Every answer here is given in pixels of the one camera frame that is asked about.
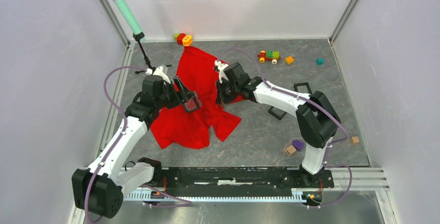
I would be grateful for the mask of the mint green microphone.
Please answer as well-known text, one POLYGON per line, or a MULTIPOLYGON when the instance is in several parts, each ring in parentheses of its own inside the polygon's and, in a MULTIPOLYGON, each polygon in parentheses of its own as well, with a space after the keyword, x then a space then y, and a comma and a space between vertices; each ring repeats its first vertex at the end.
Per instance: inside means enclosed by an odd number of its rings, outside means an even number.
POLYGON ((112 0, 112 1, 116 5, 116 7, 119 9, 123 18, 125 19, 125 21, 129 25, 130 29, 132 30, 133 38, 136 41, 145 41, 145 34, 143 33, 141 26, 139 25, 134 14, 132 13, 127 2, 125 0, 112 0))

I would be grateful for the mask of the small wooden cube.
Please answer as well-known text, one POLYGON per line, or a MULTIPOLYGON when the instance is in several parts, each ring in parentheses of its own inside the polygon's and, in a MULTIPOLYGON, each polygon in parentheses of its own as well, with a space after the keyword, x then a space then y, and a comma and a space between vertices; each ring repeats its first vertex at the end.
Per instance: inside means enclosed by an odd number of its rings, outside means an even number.
POLYGON ((358 136, 352 136, 352 137, 350 138, 350 142, 351 142, 352 144, 359 144, 359 143, 360 143, 360 139, 359 139, 358 136))

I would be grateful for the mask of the black square frame box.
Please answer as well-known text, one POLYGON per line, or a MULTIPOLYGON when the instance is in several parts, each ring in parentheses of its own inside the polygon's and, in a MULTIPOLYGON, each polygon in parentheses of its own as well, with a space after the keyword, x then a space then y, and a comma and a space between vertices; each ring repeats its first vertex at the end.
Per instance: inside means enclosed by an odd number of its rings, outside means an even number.
POLYGON ((191 97, 187 102, 183 103, 183 108, 187 113, 191 113, 195 110, 200 109, 202 103, 197 95, 191 97))

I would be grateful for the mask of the black tripod stand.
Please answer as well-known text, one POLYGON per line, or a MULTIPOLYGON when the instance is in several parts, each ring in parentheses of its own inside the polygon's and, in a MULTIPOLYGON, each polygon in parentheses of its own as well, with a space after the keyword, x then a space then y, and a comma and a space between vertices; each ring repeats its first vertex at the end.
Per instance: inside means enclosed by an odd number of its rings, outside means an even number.
POLYGON ((154 67, 154 66, 151 65, 150 59, 149 59, 149 57, 146 55, 146 52, 145 52, 145 50, 144 50, 144 48, 143 48, 143 46, 142 46, 141 39, 144 38, 144 37, 145 37, 145 35, 144 35, 143 32, 140 32, 140 33, 138 33, 138 34, 134 34, 134 33, 133 33, 133 38, 134 38, 134 40, 137 42, 137 44, 138 44, 138 46, 139 46, 139 48, 140 48, 140 50, 141 50, 141 53, 142 53, 142 55, 143 55, 144 62, 145 62, 145 64, 147 65, 147 69, 142 69, 142 70, 139 70, 139 71, 135 71, 135 73, 136 73, 136 74, 147 73, 147 70, 150 69, 150 70, 151 70, 151 74, 153 74, 153 73, 155 72, 155 70, 156 70, 156 67, 154 67))

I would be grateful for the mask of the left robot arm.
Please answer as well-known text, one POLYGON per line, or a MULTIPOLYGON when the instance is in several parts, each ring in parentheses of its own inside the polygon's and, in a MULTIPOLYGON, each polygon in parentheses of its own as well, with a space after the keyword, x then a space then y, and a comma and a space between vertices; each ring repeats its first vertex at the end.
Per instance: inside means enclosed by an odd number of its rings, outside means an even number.
POLYGON ((125 197, 141 185, 157 186, 163 172, 151 162, 139 160, 134 167, 121 169, 136 143, 143 137, 163 108, 178 106, 198 109, 196 92, 190 91, 179 77, 172 81, 161 75, 145 76, 141 91, 123 114, 122 123, 102 153, 86 168, 72 175, 74 204, 86 213, 113 218, 125 197))

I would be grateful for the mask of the red toy block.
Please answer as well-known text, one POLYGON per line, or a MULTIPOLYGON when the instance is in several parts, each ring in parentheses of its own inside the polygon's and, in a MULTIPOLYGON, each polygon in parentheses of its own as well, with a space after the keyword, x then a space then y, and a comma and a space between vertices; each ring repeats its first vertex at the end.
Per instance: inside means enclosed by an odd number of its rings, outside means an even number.
POLYGON ((185 33, 180 33, 180 35, 179 35, 179 37, 178 37, 178 39, 177 39, 177 43, 179 44, 179 45, 183 45, 183 38, 186 36, 186 34, 185 33))

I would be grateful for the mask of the red garment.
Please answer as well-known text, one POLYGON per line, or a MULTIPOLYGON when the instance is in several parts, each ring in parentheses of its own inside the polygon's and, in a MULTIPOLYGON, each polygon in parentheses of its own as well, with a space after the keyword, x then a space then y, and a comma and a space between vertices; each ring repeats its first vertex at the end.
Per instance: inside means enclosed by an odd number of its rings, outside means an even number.
POLYGON ((216 103, 218 72, 216 57, 196 47, 185 47, 180 58, 177 76, 201 101, 201 108, 188 113, 183 107, 163 109, 150 130, 160 148, 173 143, 191 149, 210 144, 210 128, 222 142, 235 130, 241 118, 226 112, 216 103))

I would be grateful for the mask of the black square frame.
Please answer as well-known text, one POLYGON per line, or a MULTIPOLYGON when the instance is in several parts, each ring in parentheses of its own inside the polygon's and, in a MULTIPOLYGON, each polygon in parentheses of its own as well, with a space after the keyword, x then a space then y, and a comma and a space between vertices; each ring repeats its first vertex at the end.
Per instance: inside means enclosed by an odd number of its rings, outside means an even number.
POLYGON ((308 93, 312 94, 312 89, 308 82, 298 82, 293 85, 294 91, 298 93, 308 93))
POLYGON ((285 117, 285 115, 287 114, 287 112, 285 112, 285 111, 283 111, 283 110, 280 110, 280 109, 278 109, 278 108, 276 108, 276 107, 273 107, 273 106, 271 106, 269 109, 268 109, 268 113, 270 114, 270 115, 272 115, 273 117, 275 117, 277 120, 282 120, 284 117, 285 117))

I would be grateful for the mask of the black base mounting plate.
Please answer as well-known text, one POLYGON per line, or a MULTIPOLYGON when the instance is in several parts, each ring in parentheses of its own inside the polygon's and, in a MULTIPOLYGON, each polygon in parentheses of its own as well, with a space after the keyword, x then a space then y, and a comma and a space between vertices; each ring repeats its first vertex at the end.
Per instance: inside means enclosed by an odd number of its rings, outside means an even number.
POLYGON ((175 197, 287 197, 292 189, 327 189, 335 184, 330 170, 309 175, 302 167, 163 167, 140 158, 154 168, 148 185, 175 197))

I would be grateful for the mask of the orange lego brick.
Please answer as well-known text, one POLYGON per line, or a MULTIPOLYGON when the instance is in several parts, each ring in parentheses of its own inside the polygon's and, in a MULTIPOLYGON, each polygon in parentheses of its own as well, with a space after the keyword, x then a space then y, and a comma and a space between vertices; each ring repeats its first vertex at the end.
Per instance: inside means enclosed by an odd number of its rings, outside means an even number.
POLYGON ((295 59, 292 56, 288 56, 285 58, 284 61, 287 65, 292 65, 294 63, 295 59))

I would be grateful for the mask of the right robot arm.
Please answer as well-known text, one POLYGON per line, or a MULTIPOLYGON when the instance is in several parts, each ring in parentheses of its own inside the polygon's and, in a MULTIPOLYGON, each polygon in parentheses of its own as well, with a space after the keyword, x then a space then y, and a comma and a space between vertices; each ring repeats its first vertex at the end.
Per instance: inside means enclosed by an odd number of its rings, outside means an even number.
POLYGON ((266 104, 296 117, 306 151, 301 163, 300 181, 312 187, 321 179, 327 146, 341 129, 340 118, 326 95, 298 93, 278 87, 256 76, 251 78, 239 63, 226 64, 217 60, 217 102, 229 104, 238 97, 254 103, 266 104))

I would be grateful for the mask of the wooden letter cube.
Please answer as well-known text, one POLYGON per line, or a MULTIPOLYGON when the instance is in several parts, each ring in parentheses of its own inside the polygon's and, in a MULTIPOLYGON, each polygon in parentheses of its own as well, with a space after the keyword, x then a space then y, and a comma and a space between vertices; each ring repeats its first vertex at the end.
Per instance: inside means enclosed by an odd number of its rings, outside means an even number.
POLYGON ((287 155, 291 156, 297 151, 297 149, 293 145, 288 145, 286 146, 284 151, 287 155))

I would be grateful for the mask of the colourful toy train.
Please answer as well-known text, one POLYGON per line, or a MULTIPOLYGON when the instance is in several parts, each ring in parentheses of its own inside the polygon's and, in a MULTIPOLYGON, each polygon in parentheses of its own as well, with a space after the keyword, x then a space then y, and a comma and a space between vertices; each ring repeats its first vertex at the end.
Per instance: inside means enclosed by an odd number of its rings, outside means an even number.
POLYGON ((265 51, 262 50, 258 55, 258 60, 260 63, 271 62, 272 64, 277 64, 281 59, 280 53, 278 51, 265 51))

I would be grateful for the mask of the orange toy block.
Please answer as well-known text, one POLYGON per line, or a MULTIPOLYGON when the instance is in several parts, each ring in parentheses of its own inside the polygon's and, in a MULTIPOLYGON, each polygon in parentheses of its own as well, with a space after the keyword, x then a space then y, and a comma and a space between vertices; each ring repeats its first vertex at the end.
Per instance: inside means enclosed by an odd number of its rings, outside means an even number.
POLYGON ((188 46, 190 46, 190 45, 192 44, 192 42, 193 42, 193 37, 192 37, 191 35, 185 35, 185 36, 182 38, 182 45, 183 45, 184 47, 188 47, 188 46))

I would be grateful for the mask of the purple lego brick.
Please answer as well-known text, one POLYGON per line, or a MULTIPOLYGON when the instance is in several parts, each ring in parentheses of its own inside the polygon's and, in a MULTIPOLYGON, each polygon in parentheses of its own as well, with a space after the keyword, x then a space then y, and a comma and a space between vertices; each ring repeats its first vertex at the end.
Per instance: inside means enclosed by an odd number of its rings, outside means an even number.
POLYGON ((292 141, 292 146, 295 148, 296 151, 300 152, 304 149, 305 143, 299 139, 294 139, 292 141))

